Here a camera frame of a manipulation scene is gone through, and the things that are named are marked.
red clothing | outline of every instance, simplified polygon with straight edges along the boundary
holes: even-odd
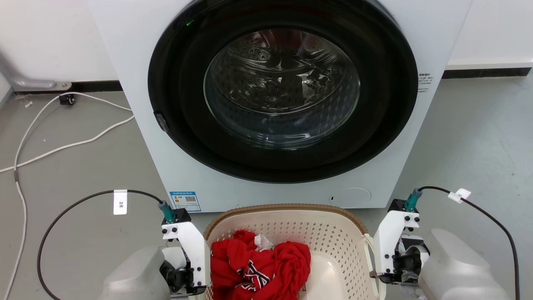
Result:
[[[240,230],[211,246],[214,300],[297,300],[310,272],[307,245],[285,242],[256,251],[255,234]]]

gray floor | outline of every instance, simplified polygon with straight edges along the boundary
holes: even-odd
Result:
[[[533,224],[528,214],[532,208],[530,195],[533,191],[528,187],[529,181],[526,178],[533,176],[533,161],[530,157],[523,156],[522,149],[526,149],[525,154],[533,154],[533,127],[530,122],[524,121],[526,116],[530,118],[533,110],[532,86],[531,76],[442,82],[395,193],[405,196],[415,185],[426,183],[449,188],[471,187],[475,193],[489,185],[488,194],[480,193],[479,198],[474,195],[472,197],[481,199],[481,196],[488,197],[491,193],[508,195],[506,202],[502,202],[505,205],[493,206],[494,202],[500,203],[499,199],[494,199],[489,204],[492,208],[489,211],[501,218],[504,224],[510,225],[511,233],[520,240],[519,251],[522,250],[523,257],[526,257],[531,249],[531,241],[528,239],[533,236]],[[121,92],[93,95],[127,106]],[[16,98],[0,110],[0,169],[13,164],[22,135],[51,98],[51,95]],[[98,101],[81,97],[78,99],[73,107],[52,105],[44,113],[29,135],[19,162],[66,144],[92,138],[131,115]],[[25,108],[29,101],[33,105]],[[511,105],[514,110],[502,109],[500,113],[499,103]],[[486,112],[493,112],[494,115],[484,114]],[[509,148],[499,152],[491,150],[491,153],[504,159],[485,164],[481,170],[476,169],[478,165],[468,162],[486,157],[479,158],[482,151],[464,146],[470,145],[472,140],[480,142],[481,148],[492,149],[494,145],[479,141],[479,138],[469,138],[465,136],[465,132],[476,137],[479,137],[479,131],[488,135],[491,130],[498,130],[494,126],[499,124],[498,118],[502,117],[509,120],[518,118],[525,123],[516,125],[517,128],[521,126],[519,134],[505,132],[507,129],[513,130],[512,128],[499,127],[498,136],[506,137],[502,146],[507,145]],[[478,131],[469,131],[473,123]],[[490,137],[482,137],[491,143],[500,143]],[[443,153],[446,149],[455,149],[455,152]],[[491,172],[500,174],[502,170],[505,171],[506,181],[490,176]],[[21,167],[19,176],[28,203],[28,235],[11,300],[48,299],[37,278],[37,249],[50,222],[68,205],[92,193],[118,188],[143,190],[162,199],[166,198],[135,121],[113,129],[93,143],[66,149]],[[0,173],[0,191],[0,292],[3,293],[17,256],[22,232],[22,205],[12,171]],[[517,194],[522,197],[518,202]],[[457,209],[453,203],[446,202],[445,196],[438,198],[437,194],[431,195],[431,198],[427,198],[427,203],[421,203],[420,206],[423,210],[421,224],[426,226],[425,231],[430,227],[444,227],[473,244],[489,263],[496,266],[496,279],[512,295],[512,266],[508,244],[503,235],[482,217],[473,215],[475,212],[463,207]],[[435,199],[446,203],[429,201]],[[465,211],[474,216],[472,222],[477,225],[463,222],[467,217]],[[386,213],[383,209],[353,212],[362,219],[371,233]],[[195,214],[193,221],[203,231],[215,216],[216,214]],[[64,300],[97,298],[104,278],[129,254],[147,245],[164,245],[160,236],[160,221],[161,213],[153,200],[136,195],[130,196],[128,214],[123,216],[112,214],[111,196],[108,195],[92,199],[73,209],[58,222],[44,248],[43,275],[49,288]],[[479,226],[482,226],[482,232],[479,231]],[[526,258],[521,259],[521,264],[522,282],[525,284],[533,279],[533,268]],[[524,286],[522,293],[524,299],[530,298],[533,290]],[[387,299],[401,298],[398,289],[390,288],[387,291]]]

black cable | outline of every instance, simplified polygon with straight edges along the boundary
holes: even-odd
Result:
[[[437,187],[437,186],[423,186],[421,188],[418,189],[419,192],[421,192],[422,190],[437,190],[437,191],[441,191],[441,192],[445,192],[447,194],[451,193],[450,191],[448,190],[445,190],[444,188],[442,187]],[[519,276],[519,272],[518,272],[518,254],[516,253],[516,246],[514,245],[514,240],[513,240],[513,237],[511,236],[511,234],[509,233],[509,231],[507,230],[507,228],[505,228],[505,226],[503,226],[495,217],[491,216],[488,212],[484,211],[482,208],[480,208],[479,206],[475,205],[474,203],[468,201],[467,199],[461,197],[461,200],[463,202],[465,202],[466,204],[472,206],[473,208],[477,209],[478,211],[480,211],[482,214],[484,214],[485,216],[487,216],[489,219],[491,219],[494,223],[496,223],[496,225],[498,225],[502,230],[503,232],[505,232],[505,234],[507,235],[507,238],[509,239],[509,243],[511,244],[511,250],[513,252],[513,263],[514,263],[514,294],[515,294],[515,299],[516,300],[520,300],[520,276]]]
[[[72,208],[74,208],[76,205],[86,201],[86,200],[89,200],[91,198],[94,198],[96,196],[100,196],[100,195],[104,195],[104,194],[110,194],[110,193],[113,193],[115,192],[114,190],[109,190],[109,191],[103,191],[103,192],[98,192],[96,194],[92,194],[88,197],[85,197],[81,200],[79,200],[78,202],[72,204],[71,206],[69,206],[67,209],[65,209],[62,213],[60,213],[57,218],[55,218],[55,220],[52,222],[52,224],[50,224],[50,226],[48,227],[48,229],[46,230],[44,236],[43,236],[43,239],[41,240],[41,245],[39,246],[39,252],[37,253],[37,275],[39,276],[39,281],[41,282],[41,286],[43,287],[43,289],[45,290],[45,292],[50,296],[52,297],[52,299],[55,299],[55,300],[61,300],[58,296],[54,295],[54,293],[52,293],[50,291],[50,289],[48,289],[48,286],[46,286],[46,284],[44,283],[44,280],[43,280],[43,274],[41,272],[41,255],[43,253],[43,246],[44,246],[44,242],[46,241],[46,238],[48,237],[48,234],[50,233],[50,230],[52,230],[52,227],[54,227],[54,225],[59,221],[59,219],[67,213],[67,211],[71,210]],[[155,200],[157,200],[157,202],[159,203],[163,203],[163,201],[161,201],[161,199],[157,198],[156,196],[152,195],[152,194],[149,194],[149,193],[146,193],[146,192],[142,192],[142,191],[135,191],[135,190],[127,190],[128,193],[135,193],[135,194],[141,194],[141,195],[145,195],[145,196],[148,196],[150,198],[153,198]]]

white label on cable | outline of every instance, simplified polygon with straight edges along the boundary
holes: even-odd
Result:
[[[464,188],[460,188],[459,191],[457,191],[457,193],[455,194],[459,197],[466,199],[468,196],[470,196],[470,194],[472,194],[472,192],[467,191]]]
[[[113,215],[125,215],[128,212],[128,190],[113,192]]]
[[[450,192],[448,194],[448,198],[454,200],[457,203],[463,203],[463,200],[461,200],[461,196],[456,195],[454,192]]]

power cord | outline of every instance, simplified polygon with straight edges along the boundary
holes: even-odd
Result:
[[[65,96],[65,95],[72,95],[72,94],[77,94],[77,95],[81,95],[81,96],[85,96],[85,97],[89,97],[89,98],[92,98],[92,99],[95,99],[95,100],[98,100],[98,101],[102,101],[102,102],[105,102],[107,104],[110,104],[110,105],[113,105],[115,107],[118,107],[118,108],[121,108],[121,109],[124,109],[124,110],[128,110],[128,111],[132,111],[131,109],[129,108],[126,108],[126,107],[123,107],[123,106],[120,106],[120,105],[117,105],[117,104],[114,104],[114,103],[111,103],[107,100],[104,100],[104,99],[100,99],[98,97],[94,97],[94,96],[90,96],[90,95],[87,95],[87,94],[83,94],[83,93],[78,93],[78,92],[67,92],[67,93],[63,93],[61,95],[58,95],[56,97],[54,97],[52,100],[50,100],[42,109],[41,111],[37,114],[37,116],[34,118],[34,120],[31,122],[30,126],[28,127],[28,129],[26,130],[26,132],[24,133],[24,136],[22,137],[22,140],[20,141],[20,145],[19,145],[19,148],[17,149],[17,153],[15,154],[15,162],[13,164],[13,167],[12,168],[6,168],[6,169],[3,169],[3,170],[0,170],[0,172],[4,172],[4,171],[8,171],[8,170],[11,170],[13,169],[13,173],[14,173],[14,177],[15,177],[15,185],[17,186],[17,191],[19,192],[19,196],[20,196],[20,200],[22,201],[22,208],[23,208],[23,214],[24,214],[24,219],[23,219],[23,226],[22,226],[22,240],[20,242],[20,249],[19,249],[19,253],[17,254],[17,260],[15,261],[15,267],[13,268],[13,273],[11,274],[11,278],[10,278],[10,281],[9,281],[9,284],[7,286],[7,290],[5,292],[5,296],[4,296],[4,300],[7,300],[9,298],[9,294],[11,292],[11,289],[13,288],[13,283],[15,281],[15,277],[17,276],[17,270],[19,268],[19,263],[20,263],[20,258],[22,257],[22,252],[24,250],[24,244],[26,242],[26,229],[27,229],[27,224],[28,224],[28,212],[27,212],[27,208],[26,208],[26,199],[24,199],[24,195],[22,193],[22,190],[20,189],[20,183],[19,183],[19,176],[18,176],[18,173],[17,173],[17,167],[20,167],[21,165],[25,165],[25,164],[28,164],[32,161],[36,161],[38,159],[41,159],[45,156],[48,156],[52,153],[55,153],[57,151],[60,151],[62,149],[65,149],[65,148],[69,148],[69,147],[73,147],[73,146],[76,146],[76,145],[81,145],[81,144],[85,144],[85,143],[89,143],[91,141],[94,141],[96,139],[98,139],[99,137],[101,137],[102,135],[104,135],[106,132],[108,132],[109,130],[115,128],[116,126],[119,126],[119,125],[122,125],[130,120],[133,119],[133,116],[130,117],[129,119],[127,120],[124,120],[122,122],[119,122],[113,126],[111,126],[110,128],[104,130],[104,132],[100,133],[99,135],[97,135],[96,137],[90,139],[90,140],[86,140],[86,141],[81,141],[81,142],[78,142],[78,143],[74,143],[74,144],[71,144],[71,145],[67,145],[67,146],[63,146],[63,147],[60,147],[58,149],[55,149],[55,150],[52,150],[48,153],[45,153],[41,156],[38,156],[30,161],[27,161],[27,162],[24,162],[22,164],[18,164],[18,160],[19,160],[19,154],[20,154],[20,151],[22,149],[22,145],[24,144],[24,141],[26,140],[26,137],[31,129],[31,127],[33,126],[33,124],[35,123],[35,121],[39,118],[39,116],[41,115],[41,113],[54,101],[56,101],[57,99],[59,99],[61,96]]]
[[[445,190],[444,188],[437,187],[437,186],[423,186],[423,187],[418,189],[419,192],[421,192],[423,190],[437,190],[437,191],[445,192],[447,194],[451,193],[449,190]],[[515,295],[515,299],[516,300],[520,300],[520,276],[519,276],[519,272],[518,272],[518,254],[516,253],[516,246],[514,245],[513,237],[511,236],[511,234],[509,233],[507,228],[505,228],[505,226],[503,226],[495,217],[491,216],[488,212],[486,212],[485,210],[483,210],[479,206],[475,205],[474,203],[468,201],[467,199],[465,199],[463,197],[461,197],[461,200],[463,202],[465,202],[466,204],[472,206],[473,208],[477,209],[478,211],[480,211],[482,214],[487,216],[489,219],[491,219],[494,223],[496,223],[496,225],[498,225],[503,230],[503,232],[505,232],[505,235],[507,235],[507,238],[509,239],[509,243],[511,244],[511,250],[513,252],[514,295]]]
[[[41,286],[43,287],[43,289],[46,291],[46,293],[52,297],[52,299],[55,299],[55,300],[61,300],[58,296],[54,295],[54,293],[52,293],[50,291],[50,289],[48,289],[48,286],[44,283],[44,280],[43,280],[43,274],[41,272],[41,255],[43,254],[43,247],[44,247],[44,242],[46,241],[46,238],[48,237],[48,234],[50,233],[50,230],[52,230],[52,228],[54,227],[54,225],[59,221],[59,219],[67,213],[67,211],[71,210],[72,208],[74,208],[76,205],[82,203],[82,202],[85,202],[86,200],[89,200],[91,198],[94,198],[96,196],[100,196],[100,195],[104,195],[104,194],[110,194],[110,193],[113,193],[114,191],[113,190],[109,190],[109,191],[103,191],[103,192],[98,192],[98,193],[95,193],[95,194],[92,194],[88,197],[85,197],[81,200],[79,200],[78,202],[72,204],[71,206],[69,206],[67,209],[65,209],[62,213],[60,213],[56,218],[55,220],[52,222],[52,224],[50,224],[50,226],[48,227],[48,229],[46,230],[44,236],[43,236],[43,239],[41,240],[41,245],[39,246],[39,252],[37,253],[37,275],[39,276],[39,282],[41,283]],[[159,202],[160,204],[163,204],[163,201],[161,201],[161,199],[157,198],[156,196],[152,195],[152,194],[149,194],[147,192],[143,192],[143,191],[136,191],[136,190],[127,190],[128,193],[135,193],[135,194],[141,194],[141,195],[145,195],[145,196],[148,196],[148,197],[151,197],[153,199],[155,199],[157,202]]]

